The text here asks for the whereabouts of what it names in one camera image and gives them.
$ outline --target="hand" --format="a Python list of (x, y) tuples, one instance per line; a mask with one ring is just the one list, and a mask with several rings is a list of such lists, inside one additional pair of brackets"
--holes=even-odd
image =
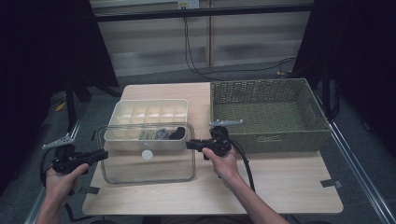
[(210, 148), (203, 148), (202, 152), (213, 162), (213, 170), (224, 181), (228, 188), (230, 181), (240, 177), (238, 166), (236, 164), (236, 152), (231, 148), (224, 157), (217, 156)]
[(89, 165), (84, 163), (68, 175), (56, 173), (52, 168), (47, 171), (46, 198), (61, 206), (67, 203), (69, 192), (78, 185), (78, 178), (88, 169)]

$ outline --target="light wood tabletop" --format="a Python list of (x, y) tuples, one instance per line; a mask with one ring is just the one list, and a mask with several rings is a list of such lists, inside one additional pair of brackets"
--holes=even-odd
[[(127, 86), (121, 100), (186, 99), (188, 121), (195, 137), (210, 137), (210, 83), (153, 84)], [(221, 179), (211, 161), (197, 152), (196, 176), (192, 181), (136, 186), (107, 184), (100, 165), (82, 210), (86, 215), (237, 215), (246, 211)], [(280, 214), (336, 214), (344, 206), (335, 187), (323, 188), (330, 179), (318, 151), (247, 154), (257, 194)], [(244, 164), (238, 169), (248, 182)]]

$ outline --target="wall outlet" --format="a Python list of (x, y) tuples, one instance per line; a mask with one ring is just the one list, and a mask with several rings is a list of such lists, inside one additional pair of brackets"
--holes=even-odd
[(188, 9), (199, 8), (199, 0), (189, 0)]
[(187, 9), (187, 8), (189, 8), (189, 1), (188, 0), (178, 0), (177, 1), (177, 8), (178, 9)]

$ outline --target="tape piece on table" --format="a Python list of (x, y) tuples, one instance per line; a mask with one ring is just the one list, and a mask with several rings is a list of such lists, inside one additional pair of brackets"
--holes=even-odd
[(339, 180), (333, 180), (333, 179), (328, 179), (328, 180), (322, 180), (320, 181), (320, 184), (322, 185), (323, 188), (328, 188), (328, 187), (335, 187), (336, 189), (339, 189), (343, 187), (343, 184)]
[(87, 187), (87, 188), (83, 188), (81, 187), (81, 189), (79, 189), (79, 193), (80, 194), (98, 194), (99, 193), (99, 188), (96, 187)]

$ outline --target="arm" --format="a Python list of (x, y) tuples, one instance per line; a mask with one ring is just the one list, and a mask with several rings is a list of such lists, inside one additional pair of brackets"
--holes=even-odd
[(69, 175), (60, 175), (52, 169), (47, 171), (46, 197), (35, 223), (60, 223), (62, 209), (69, 199), (69, 192), (78, 185), (78, 178), (87, 169), (88, 164), (82, 164)]
[(288, 223), (282, 216), (265, 203), (238, 173), (236, 152), (232, 148), (225, 157), (218, 157), (209, 148), (204, 154), (213, 162), (214, 171), (224, 185), (235, 195), (254, 223)]

